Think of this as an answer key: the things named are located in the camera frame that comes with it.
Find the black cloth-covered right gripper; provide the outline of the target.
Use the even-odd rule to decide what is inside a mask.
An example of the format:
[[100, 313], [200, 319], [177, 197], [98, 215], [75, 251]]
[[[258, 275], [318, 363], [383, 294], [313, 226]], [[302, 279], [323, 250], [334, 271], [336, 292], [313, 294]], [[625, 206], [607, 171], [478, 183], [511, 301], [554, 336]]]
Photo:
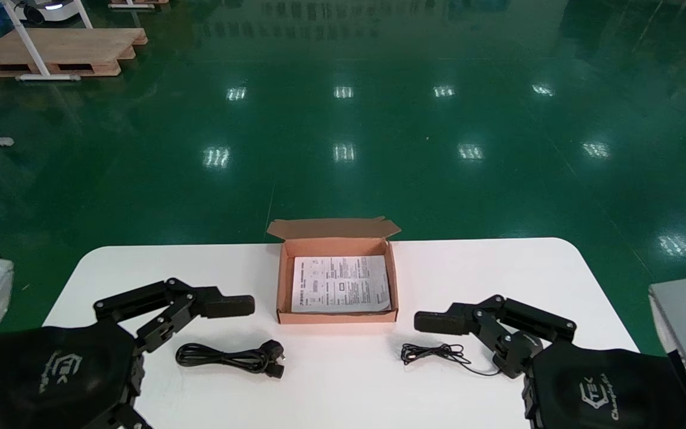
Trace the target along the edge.
[[683, 428], [686, 389], [669, 359], [555, 343], [534, 356], [522, 391], [531, 428]]

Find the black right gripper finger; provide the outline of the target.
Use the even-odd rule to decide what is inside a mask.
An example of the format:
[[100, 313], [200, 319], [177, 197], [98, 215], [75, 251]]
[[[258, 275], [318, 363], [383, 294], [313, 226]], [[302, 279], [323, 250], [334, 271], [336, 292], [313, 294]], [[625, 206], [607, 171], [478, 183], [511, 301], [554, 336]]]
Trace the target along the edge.
[[477, 304], [453, 303], [446, 312], [414, 315], [414, 328], [425, 333], [473, 335], [492, 351], [501, 374], [517, 378], [542, 351], [542, 340], [572, 342], [577, 328], [569, 319], [495, 295]]

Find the black cloth-covered left gripper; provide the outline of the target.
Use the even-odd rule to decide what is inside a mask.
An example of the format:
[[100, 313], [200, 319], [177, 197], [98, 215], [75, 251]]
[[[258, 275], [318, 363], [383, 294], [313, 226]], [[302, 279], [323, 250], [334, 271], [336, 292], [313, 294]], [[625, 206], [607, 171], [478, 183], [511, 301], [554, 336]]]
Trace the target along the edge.
[[111, 322], [0, 334], [0, 428], [152, 428], [134, 408], [143, 363]]

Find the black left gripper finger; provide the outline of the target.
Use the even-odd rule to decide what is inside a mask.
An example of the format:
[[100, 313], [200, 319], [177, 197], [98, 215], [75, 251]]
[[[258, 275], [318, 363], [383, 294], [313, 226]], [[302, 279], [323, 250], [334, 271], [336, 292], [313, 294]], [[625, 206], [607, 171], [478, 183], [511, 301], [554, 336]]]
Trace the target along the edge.
[[251, 295], [224, 296], [216, 286], [194, 287], [171, 278], [96, 301], [97, 321], [120, 323], [161, 310], [136, 332], [137, 353], [152, 353], [195, 318], [231, 318], [255, 312]]

